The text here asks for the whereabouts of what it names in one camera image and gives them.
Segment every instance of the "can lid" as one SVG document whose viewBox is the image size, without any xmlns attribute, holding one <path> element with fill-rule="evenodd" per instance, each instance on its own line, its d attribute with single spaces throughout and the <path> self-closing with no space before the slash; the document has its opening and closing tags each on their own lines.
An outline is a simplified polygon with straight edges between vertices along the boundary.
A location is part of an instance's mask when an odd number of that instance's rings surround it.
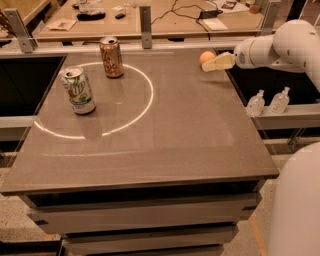
<svg viewBox="0 0 320 256">
<path fill-rule="evenodd" d="M 63 75 L 65 77 L 73 78 L 80 76 L 83 73 L 83 69 L 80 67 L 69 67 L 66 68 L 63 72 Z"/>
<path fill-rule="evenodd" d="M 118 41 L 118 39 L 116 37 L 108 36 L 108 37 L 102 38 L 100 40 L 100 43 L 102 43 L 102 44 L 114 44 L 117 41 Z"/>
</svg>

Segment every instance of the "cable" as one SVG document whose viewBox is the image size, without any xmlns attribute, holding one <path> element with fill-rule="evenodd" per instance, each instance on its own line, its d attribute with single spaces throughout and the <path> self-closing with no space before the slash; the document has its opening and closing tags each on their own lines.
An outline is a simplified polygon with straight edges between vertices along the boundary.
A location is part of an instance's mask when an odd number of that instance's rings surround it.
<svg viewBox="0 0 320 256">
<path fill-rule="evenodd" d="M 196 21 L 197 24 L 199 24 L 208 34 L 208 39 L 210 41 L 210 33 L 209 31 L 206 29 L 206 27 L 201 24 L 199 22 L 200 18 L 195 18 L 195 17 L 192 17 L 192 16 L 188 16 L 188 15 L 184 15 L 184 14 L 179 14 L 177 13 L 177 11 L 179 11 L 180 9 L 184 9 L 184 8 L 192 8 L 192 7 L 197 7 L 199 8 L 201 11 L 203 11 L 204 9 L 201 8 L 200 6 L 194 4 L 194 5 L 189 5 L 189 6 L 181 6 L 181 7 L 178 7 L 175 9 L 175 5 L 177 4 L 178 0 L 175 0 L 173 5 L 171 6 L 171 9 L 169 11 L 166 11 L 164 14 L 162 14 L 160 17 L 157 17 L 156 19 L 154 19 L 152 22 L 151 22 L 151 25 L 153 25 L 157 20 L 161 20 L 164 16 L 166 16 L 168 13 L 174 13 L 175 15 L 177 16 L 180 16 L 180 17 L 186 17 L 186 18 L 190 18 L 190 19 L 193 19 Z"/>
</svg>

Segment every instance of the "white bottle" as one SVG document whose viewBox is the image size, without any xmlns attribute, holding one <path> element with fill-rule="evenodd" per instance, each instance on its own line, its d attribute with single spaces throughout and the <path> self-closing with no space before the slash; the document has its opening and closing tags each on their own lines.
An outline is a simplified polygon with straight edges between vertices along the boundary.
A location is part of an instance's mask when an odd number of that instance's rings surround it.
<svg viewBox="0 0 320 256">
<path fill-rule="evenodd" d="M 249 100 L 248 105 L 246 107 L 248 116 L 255 117 L 261 115 L 265 104 L 263 93 L 264 90 L 259 90 L 259 93 L 251 97 L 251 99 Z"/>
<path fill-rule="evenodd" d="M 289 87 L 285 87 L 284 90 L 280 93 L 277 93 L 271 103 L 270 103 L 270 109 L 272 112 L 277 113 L 277 114 L 281 114 L 284 112 L 284 110 L 286 109 L 286 107 L 289 104 L 289 96 L 288 96 L 288 92 L 289 92 L 290 88 Z"/>
</svg>

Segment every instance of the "aluminum can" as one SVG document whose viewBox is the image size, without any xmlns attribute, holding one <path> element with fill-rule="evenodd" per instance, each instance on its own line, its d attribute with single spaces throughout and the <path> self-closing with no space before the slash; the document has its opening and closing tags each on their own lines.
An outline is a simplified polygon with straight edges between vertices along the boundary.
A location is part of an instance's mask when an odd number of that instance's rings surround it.
<svg viewBox="0 0 320 256">
<path fill-rule="evenodd" d="M 105 37 L 100 41 L 100 52 L 106 76 L 116 78 L 123 75 L 120 44 L 116 37 Z"/>
<path fill-rule="evenodd" d="M 96 105 L 93 100 L 88 76 L 81 67 L 69 67 L 62 71 L 61 80 L 69 95 L 73 111 L 84 115 L 92 112 Z"/>
</svg>

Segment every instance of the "drawer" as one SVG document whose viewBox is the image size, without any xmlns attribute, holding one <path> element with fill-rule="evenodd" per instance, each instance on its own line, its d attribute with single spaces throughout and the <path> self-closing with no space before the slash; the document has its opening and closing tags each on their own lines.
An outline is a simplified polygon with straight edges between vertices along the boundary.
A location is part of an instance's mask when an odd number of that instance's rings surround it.
<svg viewBox="0 0 320 256">
<path fill-rule="evenodd" d="M 237 233 L 235 226 L 201 227 L 176 230 L 161 230 L 139 233 L 111 234 L 65 239 L 63 247 L 74 255 L 132 253 L 132 255 L 208 255 L 221 252 L 221 248 L 191 248 L 213 246 L 230 242 Z"/>
<path fill-rule="evenodd" d="M 81 233 L 238 222 L 257 194 L 139 200 L 42 207 L 29 217 L 46 233 Z"/>
</svg>

